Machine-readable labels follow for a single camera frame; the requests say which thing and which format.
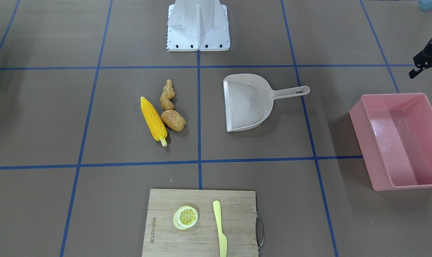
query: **yellow knife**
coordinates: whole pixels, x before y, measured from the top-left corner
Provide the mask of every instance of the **yellow knife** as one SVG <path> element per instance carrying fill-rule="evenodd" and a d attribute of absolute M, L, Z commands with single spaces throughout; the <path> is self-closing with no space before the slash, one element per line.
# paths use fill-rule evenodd
<path fill-rule="evenodd" d="M 213 211 L 215 212 L 217 233 L 219 236 L 220 257 L 226 257 L 227 256 L 227 237 L 222 232 L 221 203 L 218 200 L 213 202 Z"/>

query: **lemon slice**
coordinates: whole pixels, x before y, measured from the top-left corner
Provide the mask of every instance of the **lemon slice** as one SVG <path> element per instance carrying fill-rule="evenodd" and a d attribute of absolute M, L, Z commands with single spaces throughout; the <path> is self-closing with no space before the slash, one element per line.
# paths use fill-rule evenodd
<path fill-rule="evenodd" d="M 173 225 L 179 230 L 188 229 L 197 223 L 197 210 L 185 205 L 180 207 L 173 215 Z"/>

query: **white plastic stand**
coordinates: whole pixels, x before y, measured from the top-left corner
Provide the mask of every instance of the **white plastic stand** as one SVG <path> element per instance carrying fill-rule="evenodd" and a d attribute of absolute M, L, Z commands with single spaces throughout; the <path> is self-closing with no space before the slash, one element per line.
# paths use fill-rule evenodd
<path fill-rule="evenodd" d="M 227 7 L 219 0 L 176 0 L 169 6 L 169 51 L 227 51 Z"/>

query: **blue object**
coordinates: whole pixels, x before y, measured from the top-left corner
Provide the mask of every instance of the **blue object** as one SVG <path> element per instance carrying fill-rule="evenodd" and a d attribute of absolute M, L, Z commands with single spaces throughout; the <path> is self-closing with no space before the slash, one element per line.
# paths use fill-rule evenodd
<path fill-rule="evenodd" d="M 432 0 L 419 0 L 419 8 L 423 12 L 432 10 Z"/>

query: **ginger root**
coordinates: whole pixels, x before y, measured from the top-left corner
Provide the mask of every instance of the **ginger root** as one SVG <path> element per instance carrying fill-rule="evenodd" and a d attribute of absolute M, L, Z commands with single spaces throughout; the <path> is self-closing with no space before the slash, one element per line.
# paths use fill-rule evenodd
<path fill-rule="evenodd" d="M 172 80 L 167 80 L 162 90 L 164 90 L 164 92 L 162 92 L 162 95 L 160 96 L 160 102 L 162 108 L 165 111 L 173 110 L 175 106 L 170 101 L 170 99 L 172 99 L 175 96 L 175 92 L 172 87 Z"/>
<path fill-rule="evenodd" d="M 162 112 L 160 119 L 172 130 L 181 131 L 186 125 L 186 120 L 175 110 Z"/>

